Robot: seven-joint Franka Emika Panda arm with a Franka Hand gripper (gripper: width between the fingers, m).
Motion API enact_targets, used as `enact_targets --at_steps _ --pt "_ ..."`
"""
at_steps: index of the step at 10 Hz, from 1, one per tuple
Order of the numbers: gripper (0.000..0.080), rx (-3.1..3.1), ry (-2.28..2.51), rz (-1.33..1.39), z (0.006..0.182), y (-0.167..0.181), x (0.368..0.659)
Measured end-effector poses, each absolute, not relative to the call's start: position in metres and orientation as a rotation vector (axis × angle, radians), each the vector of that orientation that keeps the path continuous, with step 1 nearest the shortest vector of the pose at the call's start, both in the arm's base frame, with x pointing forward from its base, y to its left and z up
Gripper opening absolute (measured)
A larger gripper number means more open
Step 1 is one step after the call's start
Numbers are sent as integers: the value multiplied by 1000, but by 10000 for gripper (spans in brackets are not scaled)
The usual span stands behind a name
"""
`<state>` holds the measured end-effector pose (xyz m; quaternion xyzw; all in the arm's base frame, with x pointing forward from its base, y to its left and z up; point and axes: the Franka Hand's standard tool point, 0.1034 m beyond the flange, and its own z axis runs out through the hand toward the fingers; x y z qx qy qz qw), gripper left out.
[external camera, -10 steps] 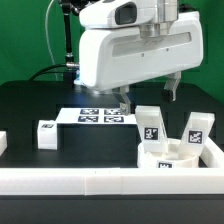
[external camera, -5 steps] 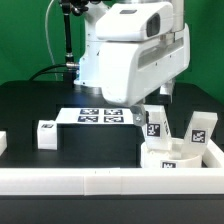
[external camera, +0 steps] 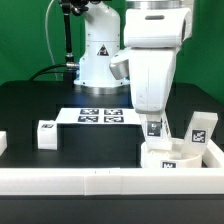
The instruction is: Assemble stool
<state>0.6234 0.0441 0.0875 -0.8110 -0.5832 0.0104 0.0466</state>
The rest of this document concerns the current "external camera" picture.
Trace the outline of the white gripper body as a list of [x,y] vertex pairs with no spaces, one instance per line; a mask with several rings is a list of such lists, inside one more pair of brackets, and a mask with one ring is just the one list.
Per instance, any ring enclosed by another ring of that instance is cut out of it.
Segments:
[[110,59],[113,76],[117,80],[129,78],[132,105],[137,113],[164,113],[176,69],[176,56],[176,48],[126,48]]

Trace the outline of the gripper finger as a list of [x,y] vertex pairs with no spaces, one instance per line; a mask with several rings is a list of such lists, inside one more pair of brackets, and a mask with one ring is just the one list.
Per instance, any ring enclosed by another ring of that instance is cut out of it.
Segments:
[[147,115],[146,131],[148,137],[162,136],[162,118],[160,115]]

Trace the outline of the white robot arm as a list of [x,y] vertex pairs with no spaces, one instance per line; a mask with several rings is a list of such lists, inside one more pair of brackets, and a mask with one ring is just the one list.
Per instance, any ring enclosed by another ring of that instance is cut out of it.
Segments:
[[105,3],[92,1],[85,14],[85,53],[79,83],[118,87],[130,79],[131,98],[144,134],[169,134],[165,107],[176,55],[191,36],[194,0],[126,0],[126,23]]

